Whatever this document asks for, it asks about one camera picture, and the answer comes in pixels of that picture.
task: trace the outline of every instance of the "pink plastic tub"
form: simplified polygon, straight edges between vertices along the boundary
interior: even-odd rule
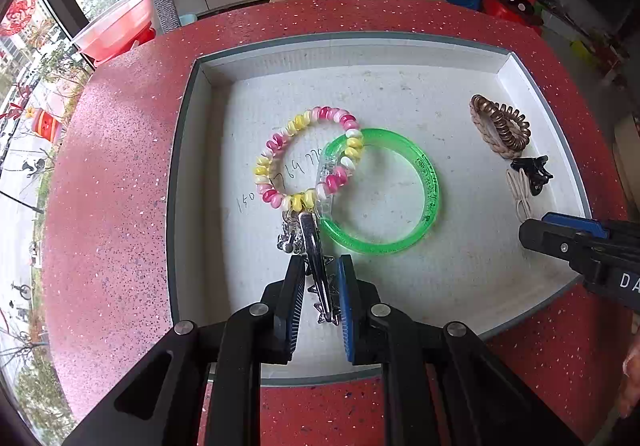
[[[71,41],[95,60],[105,60],[129,44],[150,22],[153,0],[120,0]]]

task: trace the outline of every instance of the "red table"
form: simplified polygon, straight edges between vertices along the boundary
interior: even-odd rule
[[[411,31],[514,50],[569,141],[596,218],[626,218],[612,158],[578,90],[530,29],[442,2],[300,0],[213,16],[101,66],[56,164],[44,288],[51,352],[82,418],[171,327],[168,165],[195,58],[239,44],[332,31]],[[490,346],[590,440],[612,406],[631,314],[572,288]],[[383,443],[379,382],[263,391],[263,444]]]

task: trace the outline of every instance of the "person's hand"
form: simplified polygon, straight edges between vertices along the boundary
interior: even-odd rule
[[[620,416],[627,417],[640,400],[640,331],[634,337],[622,370],[625,375],[620,384],[616,408]]]

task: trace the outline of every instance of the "silver bolt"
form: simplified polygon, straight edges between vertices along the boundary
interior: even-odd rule
[[[466,334],[466,327],[459,321],[454,321],[447,325],[447,332],[454,338],[461,338]]]
[[[178,336],[189,334],[193,330],[193,323],[189,320],[178,321],[175,324],[174,331]]]
[[[391,314],[391,307],[383,303],[376,303],[371,308],[371,314],[373,314],[377,318],[384,318]]]
[[[269,312],[269,306],[266,303],[254,303],[249,307],[249,314],[252,316],[264,316]]]

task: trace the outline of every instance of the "black claw clip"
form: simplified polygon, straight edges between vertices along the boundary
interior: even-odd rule
[[[531,185],[531,194],[535,197],[542,191],[542,186],[554,176],[545,170],[545,164],[549,160],[546,155],[536,158],[519,158],[511,161],[511,168],[516,171],[524,170]]]

